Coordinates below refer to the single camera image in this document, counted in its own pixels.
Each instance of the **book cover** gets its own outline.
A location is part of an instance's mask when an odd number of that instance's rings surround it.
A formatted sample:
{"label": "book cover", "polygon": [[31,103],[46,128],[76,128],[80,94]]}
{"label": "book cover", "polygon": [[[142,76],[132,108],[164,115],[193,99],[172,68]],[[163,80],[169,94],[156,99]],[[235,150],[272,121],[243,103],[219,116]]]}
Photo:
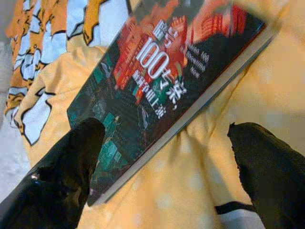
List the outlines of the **book cover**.
{"label": "book cover", "polygon": [[88,204],[190,108],[265,24],[226,0],[143,0],[70,107],[105,126]]}

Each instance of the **cartoon print fabric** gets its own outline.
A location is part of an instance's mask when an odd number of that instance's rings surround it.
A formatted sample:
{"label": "cartoon print fabric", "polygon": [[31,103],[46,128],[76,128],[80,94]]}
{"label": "cartoon print fabric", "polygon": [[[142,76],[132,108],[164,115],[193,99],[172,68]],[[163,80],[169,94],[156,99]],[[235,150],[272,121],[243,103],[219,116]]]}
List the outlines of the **cartoon print fabric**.
{"label": "cartoon print fabric", "polygon": [[[11,38],[14,68],[5,114],[11,126],[19,128],[30,145],[40,137],[51,112],[47,100],[54,96],[54,92],[42,93],[40,88],[34,93],[35,105],[19,110],[41,70],[77,47],[108,45],[127,19],[125,0],[104,2],[106,0],[17,1],[14,19],[6,30]],[[113,20],[117,24],[115,29],[109,30],[105,25],[105,10],[120,11],[120,17]],[[111,39],[103,39],[103,33]],[[21,113],[20,122],[15,120],[17,112]]]}
{"label": "cartoon print fabric", "polygon": [[[237,2],[269,21],[282,24],[280,33],[108,203],[86,206],[79,228],[264,228],[242,188],[227,136],[228,126],[233,122],[258,123],[305,155],[305,35],[301,30],[305,28],[305,19],[300,10],[305,3],[301,0]],[[11,28],[17,27],[16,20]],[[22,124],[24,111],[34,107],[38,100],[45,110],[51,107],[42,131],[38,128],[30,137],[35,142],[41,131],[38,141],[31,146],[23,138],[32,165],[70,130],[66,110],[105,52],[102,48],[88,47],[82,34],[68,40],[67,49],[73,51],[45,66],[29,90],[26,83],[11,88],[10,106],[22,102],[18,111],[8,114],[15,116],[12,125],[19,125],[21,131],[27,132],[28,126],[34,126],[28,120]]]}

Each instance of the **book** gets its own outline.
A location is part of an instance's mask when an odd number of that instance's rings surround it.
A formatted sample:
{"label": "book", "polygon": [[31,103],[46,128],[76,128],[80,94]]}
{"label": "book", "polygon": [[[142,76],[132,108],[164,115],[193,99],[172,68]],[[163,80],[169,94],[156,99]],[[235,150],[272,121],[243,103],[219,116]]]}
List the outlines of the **book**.
{"label": "book", "polygon": [[88,205],[103,203],[268,45],[274,31],[226,0],[142,0],[67,110],[105,140]]}

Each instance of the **bedsheet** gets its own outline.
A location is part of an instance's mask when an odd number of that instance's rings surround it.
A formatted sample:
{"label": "bedsheet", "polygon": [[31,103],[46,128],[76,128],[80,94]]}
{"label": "bedsheet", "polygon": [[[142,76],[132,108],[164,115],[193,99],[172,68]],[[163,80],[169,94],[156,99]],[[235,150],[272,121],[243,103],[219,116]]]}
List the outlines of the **bedsheet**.
{"label": "bedsheet", "polygon": [[[227,133],[233,122],[255,122],[305,156],[305,3],[237,2],[275,22],[279,34],[108,203],[86,206],[79,228],[264,228],[241,186]],[[32,165],[69,131],[66,109],[104,52],[82,45],[32,82],[13,115]]]}

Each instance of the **yellow polka dot fabric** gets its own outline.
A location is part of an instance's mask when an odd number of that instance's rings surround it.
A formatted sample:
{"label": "yellow polka dot fabric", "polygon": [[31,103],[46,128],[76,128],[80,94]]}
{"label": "yellow polka dot fabric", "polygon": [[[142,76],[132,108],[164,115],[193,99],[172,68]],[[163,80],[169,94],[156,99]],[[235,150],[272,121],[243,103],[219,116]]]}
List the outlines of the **yellow polka dot fabric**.
{"label": "yellow polka dot fabric", "polygon": [[[138,0],[132,0],[134,7]],[[281,28],[259,57],[184,130],[175,136],[106,204],[84,208],[80,229],[226,228],[215,206],[251,204],[243,190],[229,124],[255,122],[305,155],[305,20],[302,0],[238,0]],[[78,48],[45,67],[31,92],[55,92],[53,110],[34,146],[31,164],[69,131],[66,110],[84,84],[102,48]]]}

